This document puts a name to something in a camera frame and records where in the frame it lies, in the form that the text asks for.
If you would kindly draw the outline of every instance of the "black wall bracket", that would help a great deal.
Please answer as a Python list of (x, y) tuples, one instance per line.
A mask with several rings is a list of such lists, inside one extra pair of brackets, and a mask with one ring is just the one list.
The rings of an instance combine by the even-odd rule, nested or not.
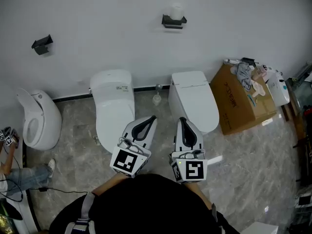
[(35, 49), (35, 52), (38, 54), (38, 55), (42, 55), (42, 54), (45, 54), (45, 53), (48, 53), (49, 50), (48, 48), (46, 47), (46, 45), (52, 43), (53, 40), (51, 38), (50, 35), (48, 35), (47, 37), (45, 38), (42, 38), (40, 40), (36, 40), (33, 45), (31, 46), (32, 49)]
[(172, 20), (170, 16), (162, 15), (161, 24), (164, 25), (166, 29), (183, 29), (183, 23), (187, 23), (185, 17), (183, 17), (181, 20)]

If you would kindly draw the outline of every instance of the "jeans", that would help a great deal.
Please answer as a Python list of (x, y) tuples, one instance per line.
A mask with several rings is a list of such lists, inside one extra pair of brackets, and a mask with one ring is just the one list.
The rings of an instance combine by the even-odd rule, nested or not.
[[(30, 188), (38, 188), (48, 182), (48, 177), (52, 173), (51, 168), (44, 164), (33, 168), (12, 169), (6, 179), (10, 179), (17, 183), (22, 191)], [(7, 196), (20, 192), (19, 188), (12, 181), (7, 180), (8, 191)]]

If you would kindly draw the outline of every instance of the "smart toilet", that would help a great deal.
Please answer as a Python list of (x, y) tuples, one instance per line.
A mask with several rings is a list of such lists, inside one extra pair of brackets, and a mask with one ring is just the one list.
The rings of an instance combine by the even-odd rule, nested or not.
[(219, 124), (219, 111), (202, 71), (172, 74), (169, 106), (175, 122), (185, 117), (204, 135)]
[(132, 78), (126, 70), (102, 71), (91, 78), (91, 92), (97, 111), (97, 137), (110, 153), (125, 127), (135, 119)]
[(41, 90), (31, 94), (22, 88), (16, 91), (18, 101), (24, 107), (25, 123), (23, 140), (37, 150), (52, 149), (59, 140), (62, 117), (51, 98)]

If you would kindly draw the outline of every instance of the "marble floor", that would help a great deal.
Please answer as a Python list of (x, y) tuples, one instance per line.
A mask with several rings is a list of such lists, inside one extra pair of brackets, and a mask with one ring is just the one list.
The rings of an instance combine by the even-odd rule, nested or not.
[[(173, 149), (176, 126), (169, 105), (168, 91), (162, 91), (159, 106), (152, 104), (151, 92), (135, 93), (136, 118), (156, 115), (158, 126), (145, 170), (174, 179), (168, 154)], [(62, 114), (61, 136), (50, 151), (27, 149), (29, 167), (55, 158), (57, 168), (49, 186), (65, 191), (90, 191), (107, 181), (115, 172), (111, 155), (97, 146), (96, 110), (92, 98), (57, 103)], [(208, 167), (207, 180), (200, 183), (204, 194), (239, 232), (260, 221), (287, 226), (293, 211), (293, 198), (299, 178), (292, 123), (285, 122), (281, 111), (267, 125), (242, 133), (223, 136), (220, 126), (204, 136), (207, 158), (223, 156), (223, 161)], [(48, 229), (56, 215), (81, 196), (48, 190), (31, 191), (34, 210), (42, 229)]]

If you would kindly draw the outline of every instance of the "brown cardboard box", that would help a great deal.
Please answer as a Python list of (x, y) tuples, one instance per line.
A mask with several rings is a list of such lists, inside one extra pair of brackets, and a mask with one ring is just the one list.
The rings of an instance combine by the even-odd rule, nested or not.
[(256, 81), (262, 85), (265, 96), (258, 95), (252, 87), (247, 92), (230, 71), (230, 65), (223, 65), (210, 83), (220, 115), (224, 135), (242, 132), (256, 126), (276, 114), (276, 107), (263, 78)]

